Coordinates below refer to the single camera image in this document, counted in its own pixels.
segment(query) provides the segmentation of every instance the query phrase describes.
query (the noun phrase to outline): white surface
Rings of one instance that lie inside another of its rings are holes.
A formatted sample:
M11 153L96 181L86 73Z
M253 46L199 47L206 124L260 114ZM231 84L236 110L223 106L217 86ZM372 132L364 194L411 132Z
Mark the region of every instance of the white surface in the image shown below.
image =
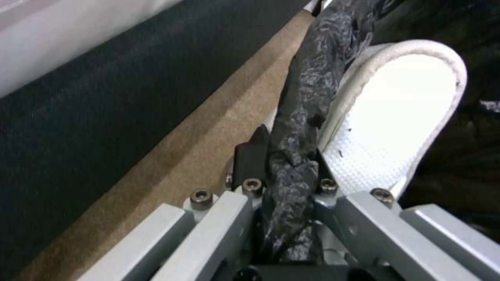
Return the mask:
M351 77L330 107L319 143L345 194L384 188L397 198L458 105L467 75L453 50L432 41L373 53L347 71Z
M418 151L448 112L456 80L441 59L424 54L382 66L324 153L342 190L389 189L406 178Z
M2 0L0 98L181 0Z

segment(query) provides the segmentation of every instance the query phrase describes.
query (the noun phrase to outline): screw head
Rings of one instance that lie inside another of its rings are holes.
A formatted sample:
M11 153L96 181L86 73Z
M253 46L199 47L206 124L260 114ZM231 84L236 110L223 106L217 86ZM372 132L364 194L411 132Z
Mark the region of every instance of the screw head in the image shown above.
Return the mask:
M370 194L382 204L386 205L388 208L393 207L394 196L389 190L383 188L374 188L370 191Z
M214 195L206 189L198 189L191 193L189 196L191 201L191 208L197 211L204 211L209 209L214 203Z
M319 181L319 188L324 195L335 195L339 190L339 185L331 178L322 178Z
M241 185L243 194L250 198L258 198L262 195L262 181L258 178L247 178Z
M225 174L225 179L224 179L224 186L226 190L232 190L233 188L233 173L232 172L227 172Z

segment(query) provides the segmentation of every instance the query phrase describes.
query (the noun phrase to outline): crumpled black plastic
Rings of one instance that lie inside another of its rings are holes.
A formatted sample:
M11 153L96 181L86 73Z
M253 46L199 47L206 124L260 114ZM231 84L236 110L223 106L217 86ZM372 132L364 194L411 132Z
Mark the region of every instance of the crumpled black plastic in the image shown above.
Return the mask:
M434 203L500 242L500 1L406 0L377 22L374 44L429 39L454 49L467 87L401 200Z
M389 9L383 0L334 1L309 27L290 63L267 151L260 262L323 260L311 222L318 132L342 75L370 44L382 9Z

